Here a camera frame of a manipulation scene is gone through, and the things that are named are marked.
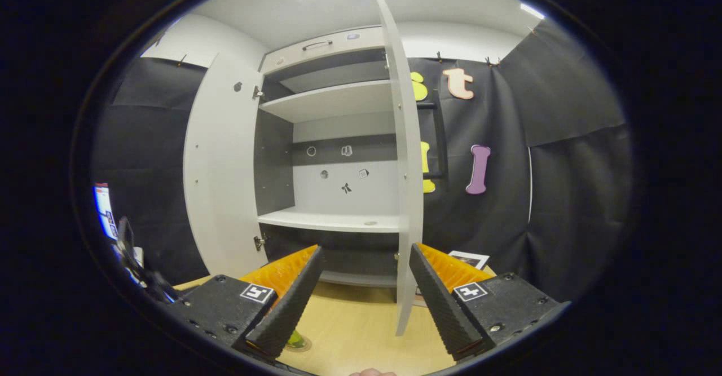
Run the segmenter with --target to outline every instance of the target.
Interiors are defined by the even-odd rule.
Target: door hinge
[[[264,233],[261,235],[261,238],[253,237],[253,243],[256,245],[256,250],[261,250],[261,247],[266,244],[266,241],[268,240],[268,236]]]
[[[260,102],[266,101],[266,94],[264,94],[258,86],[255,86],[253,88],[253,99],[257,99],[258,97],[261,97]]]

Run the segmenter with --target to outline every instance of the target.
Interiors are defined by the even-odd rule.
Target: black backdrop
[[[113,213],[128,216],[146,265],[171,284],[208,275],[183,195],[186,127],[205,73],[170,60],[134,60],[106,104],[93,149],[93,180],[108,183]]]
[[[622,103],[595,60],[542,21],[499,64],[410,66],[439,90],[448,143],[448,191],[437,185],[424,195],[424,243],[490,255],[495,271],[519,273],[555,299],[578,299],[609,263],[632,185]],[[474,78],[466,83],[474,98],[449,93],[441,72],[451,68]],[[430,112],[420,112],[420,124],[434,171]],[[465,191],[475,144],[491,148],[483,194]]]

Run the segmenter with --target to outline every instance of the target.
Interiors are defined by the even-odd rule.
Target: white shelf
[[[261,224],[340,232],[399,232],[399,216],[318,214],[297,207],[274,211],[258,217]]]
[[[327,283],[349,284],[351,286],[389,288],[395,288],[397,286],[396,275],[368,275],[323,271],[318,280],[325,281]]]
[[[375,80],[325,87],[263,103],[260,109],[293,123],[392,111],[391,85]]]

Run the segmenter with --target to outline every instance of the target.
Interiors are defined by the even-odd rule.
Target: monitor screen
[[[111,190],[108,188],[108,183],[95,183],[95,204],[98,206],[98,218],[103,225],[105,235],[118,240],[118,228],[116,217],[111,210]]]

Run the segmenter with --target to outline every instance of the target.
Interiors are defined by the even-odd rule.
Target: open cabinet door
[[[399,28],[385,0],[377,0],[389,63],[391,96],[399,160],[399,268],[397,278],[397,335],[403,335],[411,314],[416,280],[408,267],[411,245],[421,242],[424,221],[424,188],[421,165],[421,134],[411,71]]]
[[[196,246],[212,275],[240,278],[268,262],[253,186],[253,141],[263,75],[219,53],[193,102],[183,150],[183,191]]]

